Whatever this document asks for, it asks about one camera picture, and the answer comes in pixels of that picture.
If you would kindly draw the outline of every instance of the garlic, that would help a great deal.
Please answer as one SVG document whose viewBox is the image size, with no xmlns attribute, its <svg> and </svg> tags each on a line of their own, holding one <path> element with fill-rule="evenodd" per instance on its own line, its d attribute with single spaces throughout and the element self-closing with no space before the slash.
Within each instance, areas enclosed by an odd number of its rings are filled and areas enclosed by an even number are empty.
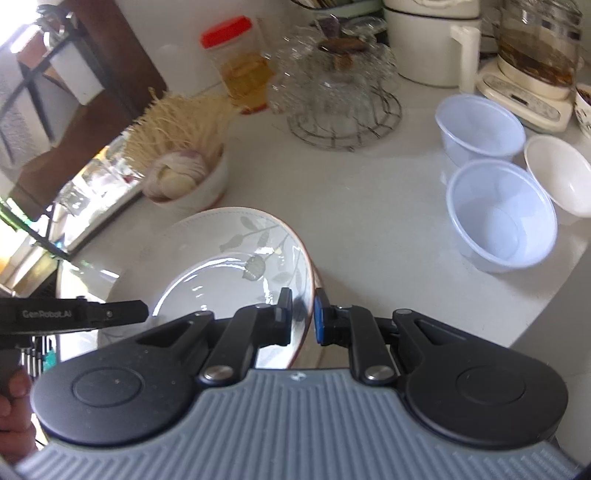
<svg viewBox="0 0 591 480">
<path fill-rule="evenodd" d="M 195 150 L 166 153 L 150 168 L 144 180 L 144 195 L 159 202 L 179 199 L 193 191 L 208 173 L 207 164 Z"/>
</svg>

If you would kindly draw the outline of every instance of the red lid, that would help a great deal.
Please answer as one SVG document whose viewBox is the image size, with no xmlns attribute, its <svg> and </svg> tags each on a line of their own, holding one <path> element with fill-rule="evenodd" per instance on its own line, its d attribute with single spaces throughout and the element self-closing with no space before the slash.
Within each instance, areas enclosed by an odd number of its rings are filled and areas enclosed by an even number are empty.
<svg viewBox="0 0 591 480">
<path fill-rule="evenodd" d="M 244 15 L 234 17 L 225 22 L 218 23 L 201 34 L 203 48 L 211 48 L 220 43 L 227 42 L 252 28 L 251 19 Z"/>
</svg>

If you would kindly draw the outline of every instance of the white ceramic bowl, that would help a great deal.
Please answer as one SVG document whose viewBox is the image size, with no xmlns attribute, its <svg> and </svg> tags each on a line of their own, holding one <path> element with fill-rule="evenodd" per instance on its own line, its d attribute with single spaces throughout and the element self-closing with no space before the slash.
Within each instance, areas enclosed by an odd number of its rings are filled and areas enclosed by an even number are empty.
<svg viewBox="0 0 591 480">
<path fill-rule="evenodd" d="M 176 210 L 187 216 L 202 212 L 214 205 L 223 196 L 228 187 L 228 174 L 228 159 L 224 153 L 205 180 L 189 194 L 177 200 L 168 200 L 166 202 L 150 200 L 160 207 Z"/>
<path fill-rule="evenodd" d="M 591 138 L 591 105 L 581 95 L 581 91 L 591 96 L 591 86 L 584 83 L 577 84 L 577 97 L 574 103 L 574 114 L 579 121 L 581 132 L 588 138 Z"/>
<path fill-rule="evenodd" d="M 552 198 L 562 225 L 591 218 L 591 166 L 576 148 L 550 135 L 536 135 L 524 153 L 527 170 Z"/>
<path fill-rule="evenodd" d="M 113 285 L 108 301 L 142 300 L 146 322 L 102 329 L 105 346 L 199 310 L 216 318 L 293 293 L 291 343 L 261 349 L 258 368 L 287 368 L 310 324 L 313 267 L 298 236 L 269 213 L 245 207 L 208 210 L 175 223 L 150 241 Z"/>
</svg>

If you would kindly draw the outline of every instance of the white handle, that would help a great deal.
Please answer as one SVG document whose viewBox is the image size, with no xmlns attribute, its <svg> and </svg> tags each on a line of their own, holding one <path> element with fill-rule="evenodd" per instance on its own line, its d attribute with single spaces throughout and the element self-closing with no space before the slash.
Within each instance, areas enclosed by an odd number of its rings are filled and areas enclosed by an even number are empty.
<svg viewBox="0 0 591 480">
<path fill-rule="evenodd" d="M 427 8 L 448 8 L 459 4 L 472 2 L 473 0 L 414 0 L 415 3 Z"/>
<path fill-rule="evenodd" d="M 474 93 L 480 61 L 480 30 L 452 25 L 452 38 L 462 46 L 460 55 L 460 91 Z"/>
</svg>

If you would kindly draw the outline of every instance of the human hand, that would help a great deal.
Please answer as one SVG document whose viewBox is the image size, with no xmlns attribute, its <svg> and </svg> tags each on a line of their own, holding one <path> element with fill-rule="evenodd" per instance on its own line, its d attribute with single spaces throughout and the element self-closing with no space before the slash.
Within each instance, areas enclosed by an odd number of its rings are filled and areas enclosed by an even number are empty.
<svg viewBox="0 0 591 480">
<path fill-rule="evenodd" d="M 31 423 L 31 378 L 20 369 L 8 382 L 12 401 L 0 395 L 0 455 L 17 463 L 35 451 L 35 426 Z"/>
</svg>

